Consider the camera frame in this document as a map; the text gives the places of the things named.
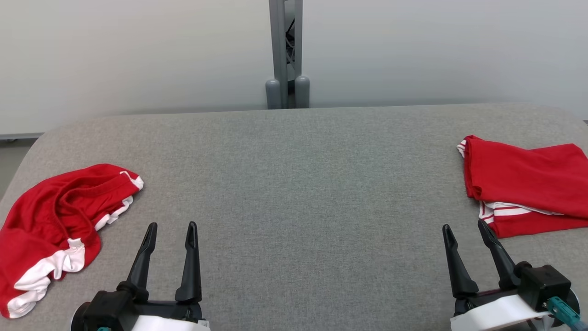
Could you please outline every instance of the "white wall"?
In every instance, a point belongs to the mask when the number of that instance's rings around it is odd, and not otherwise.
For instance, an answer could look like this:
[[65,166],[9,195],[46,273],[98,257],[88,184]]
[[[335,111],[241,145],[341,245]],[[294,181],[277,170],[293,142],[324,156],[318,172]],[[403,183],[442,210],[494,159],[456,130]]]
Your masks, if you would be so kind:
[[266,108],[272,61],[267,0],[3,0],[0,135]]
[[588,1],[303,6],[310,106],[532,101],[588,120]]

